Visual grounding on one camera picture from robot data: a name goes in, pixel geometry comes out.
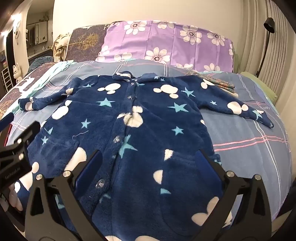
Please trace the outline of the white gloved left hand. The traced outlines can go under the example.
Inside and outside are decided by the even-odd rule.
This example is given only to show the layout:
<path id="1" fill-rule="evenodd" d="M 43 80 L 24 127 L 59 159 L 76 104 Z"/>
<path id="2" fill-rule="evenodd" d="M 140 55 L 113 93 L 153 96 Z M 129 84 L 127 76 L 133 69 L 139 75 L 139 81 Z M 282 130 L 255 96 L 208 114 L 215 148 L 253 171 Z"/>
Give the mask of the white gloved left hand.
<path id="1" fill-rule="evenodd" d="M 9 205 L 16 208 L 18 211 L 23 211 L 23 206 L 21 204 L 20 199 L 17 196 L 17 192 L 15 191 L 15 184 L 10 185 L 9 190 L 10 192 L 8 200 L 6 200 L 6 198 L 3 197 L 3 195 L 1 194 L 1 206 L 4 212 L 8 210 Z"/>

